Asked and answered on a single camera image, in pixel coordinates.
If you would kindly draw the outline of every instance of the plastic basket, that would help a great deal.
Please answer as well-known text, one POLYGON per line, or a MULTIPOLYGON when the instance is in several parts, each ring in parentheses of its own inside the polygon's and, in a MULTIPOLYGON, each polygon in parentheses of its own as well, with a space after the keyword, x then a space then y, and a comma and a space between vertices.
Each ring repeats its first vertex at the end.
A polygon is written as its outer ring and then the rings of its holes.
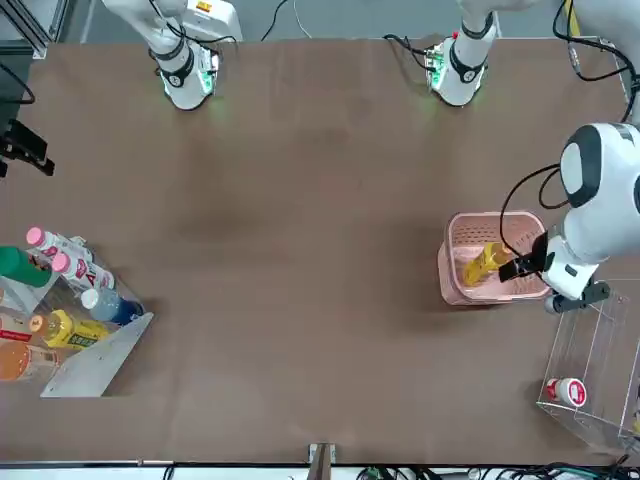
MULTIPOLYGON (((506 212, 505 239, 518 251, 531 250, 533 241, 544 232, 542 222, 529 212, 506 212)), ((447 224, 445 240, 438 252, 438 273, 442 298, 450 305, 475 305, 536 300, 550 289, 536 275, 500 283, 498 274, 480 285, 462 283, 464 266, 476 258, 488 242, 500 240, 500 212, 458 213, 447 224)))

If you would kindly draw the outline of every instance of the plastic bottle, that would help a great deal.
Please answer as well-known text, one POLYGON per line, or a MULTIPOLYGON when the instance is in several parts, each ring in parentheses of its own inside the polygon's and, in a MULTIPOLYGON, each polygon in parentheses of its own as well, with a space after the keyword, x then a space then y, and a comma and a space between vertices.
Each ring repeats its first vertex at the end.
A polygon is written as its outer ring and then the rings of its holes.
POLYGON ((507 263, 510 257, 511 253, 502 243, 487 243, 482 253, 464 267, 462 281, 467 287, 474 287, 507 263))
POLYGON ((82 245, 57 233, 47 232, 40 227, 31 227, 27 232, 27 243, 42 252, 45 257, 53 258, 62 251, 79 258, 93 261, 93 253, 82 245))
POLYGON ((54 310, 48 317, 35 315, 30 330, 52 348, 82 350, 109 335, 107 328, 94 320, 71 319, 64 310, 54 310))
POLYGON ((100 322, 124 326, 131 323, 134 316, 139 317, 144 313, 142 305, 138 302, 125 300, 115 290, 108 288, 86 290, 80 300, 93 319, 100 322))
POLYGON ((51 278, 51 267, 18 247, 0 247, 0 275, 39 288, 51 278))
POLYGON ((51 377, 60 364, 58 354, 22 342, 0 344, 0 380, 28 380, 36 375, 51 377))
POLYGON ((28 342, 31 336, 28 320, 0 312, 0 338, 28 342))
POLYGON ((547 382, 546 388, 552 400, 560 401, 569 407, 581 408, 587 403, 587 389, 577 378, 552 378, 547 382))
POLYGON ((115 287, 116 280, 107 270, 75 255, 58 252, 51 262, 54 272, 63 275, 69 282, 83 289, 115 287))

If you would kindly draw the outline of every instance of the white bottle cap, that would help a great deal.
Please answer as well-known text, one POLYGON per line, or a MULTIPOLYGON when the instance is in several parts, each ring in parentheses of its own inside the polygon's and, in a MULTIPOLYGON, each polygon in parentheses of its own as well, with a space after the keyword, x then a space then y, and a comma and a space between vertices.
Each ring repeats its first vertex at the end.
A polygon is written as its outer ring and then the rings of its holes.
POLYGON ((95 288, 90 288, 89 290, 85 290, 80 295, 80 301, 82 302, 82 306, 87 310, 91 310, 98 304, 100 300, 100 293, 95 288))

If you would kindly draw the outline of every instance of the table surface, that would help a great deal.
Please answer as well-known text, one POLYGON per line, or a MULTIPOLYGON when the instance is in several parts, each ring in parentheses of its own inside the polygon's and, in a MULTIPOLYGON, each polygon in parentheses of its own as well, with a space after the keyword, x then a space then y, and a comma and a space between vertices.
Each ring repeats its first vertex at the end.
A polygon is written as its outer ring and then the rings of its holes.
POLYGON ((11 166, 1 239, 84 236, 157 318, 107 398, 6 386, 0 457, 297 462, 329 441, 341 462, 602 461, 535 406, 557 319, 447 306, 436 253, 452 214, 499 209, 580 125, 617 121, 619 80, 581 82, 560 42, 499 40, 455 109, 384 41, 223 52, 191 113, 139 46, 55 45, 33 67, 21 118, 57 171, 11 166))

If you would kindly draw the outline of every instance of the water bottle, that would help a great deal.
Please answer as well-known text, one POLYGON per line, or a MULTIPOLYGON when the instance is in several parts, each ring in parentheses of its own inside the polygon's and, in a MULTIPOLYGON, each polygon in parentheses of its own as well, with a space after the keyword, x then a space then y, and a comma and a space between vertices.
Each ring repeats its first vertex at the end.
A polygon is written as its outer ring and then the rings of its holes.
POLYGON ((124 326, 144 313, 138 302, 125 300, 115 290, 91 288, 80 296, 82 305, 89 310, 94 320, 124 326))

